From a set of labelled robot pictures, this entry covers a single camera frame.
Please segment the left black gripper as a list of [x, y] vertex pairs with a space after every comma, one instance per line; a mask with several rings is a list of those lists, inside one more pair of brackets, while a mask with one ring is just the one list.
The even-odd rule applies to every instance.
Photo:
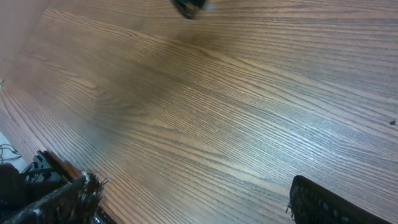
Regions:
[[177, 11], [186, 19], [194, 19], [202, 11], [209, 11], [215, 8], [215, 5], [207, 0], [170, 0]]

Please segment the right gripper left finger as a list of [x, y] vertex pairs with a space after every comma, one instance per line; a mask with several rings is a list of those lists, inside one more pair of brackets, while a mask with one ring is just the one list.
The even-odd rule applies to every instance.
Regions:
[[53, 192], [6, 216], [3, 224], [94, 223], [102, 199], [103, 183], [84, 173]]

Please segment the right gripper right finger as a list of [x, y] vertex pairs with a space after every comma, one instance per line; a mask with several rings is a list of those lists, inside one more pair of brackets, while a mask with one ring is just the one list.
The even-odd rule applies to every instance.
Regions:
[[289, 197], [296, 224], [390, 224], [302, 175], [294, 177]]

